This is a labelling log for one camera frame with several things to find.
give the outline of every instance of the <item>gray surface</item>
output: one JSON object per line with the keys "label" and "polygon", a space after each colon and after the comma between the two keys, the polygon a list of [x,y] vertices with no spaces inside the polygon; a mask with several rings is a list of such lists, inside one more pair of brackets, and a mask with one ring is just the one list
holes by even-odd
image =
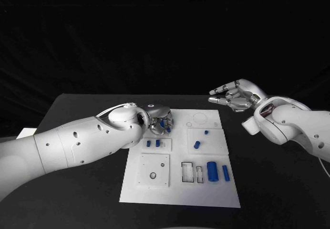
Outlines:
{"label": "gray surface", "polygon": [[325,228],[330,226],[330,180],[316,157],[289,142],[251,136],[237,114],[205,95],[58,97],[38,133],[126,103],[220,109],[241,209],[120,203],[129,150],[60,170],[25,184],[0,202],[0,228]]}

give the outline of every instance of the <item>white cable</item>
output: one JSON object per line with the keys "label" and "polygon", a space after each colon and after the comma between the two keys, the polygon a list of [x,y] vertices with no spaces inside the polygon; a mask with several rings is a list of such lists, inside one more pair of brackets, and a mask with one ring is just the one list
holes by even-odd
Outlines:
{"label": "white cable", "polygon": [[126,106],[126,105],[127,105],[127,104],[122,104],[122,105],[119,105],[119,106],[114,106],[114,107],[109,108],[107,110],[104,110],[104,111],[97,115],[97,117],[103,116],[109,111],[111,111],[111,110],[116,109],[117,107]]}
{"label": "white cable", "polygon": [[326,171],[326,173],[328,173],[328,175],[329,175],[329,177],[330,177],[330,174],[329,174],[329,172],[328,172],[328,170],[326,170],[326,167],[325,167],[325,165],[323,165],[323,162],[322,162],[322,158],[319,158],[319,160],[320,160],[320,163],[322,163],[323,169],[325,169],[325,171]]}

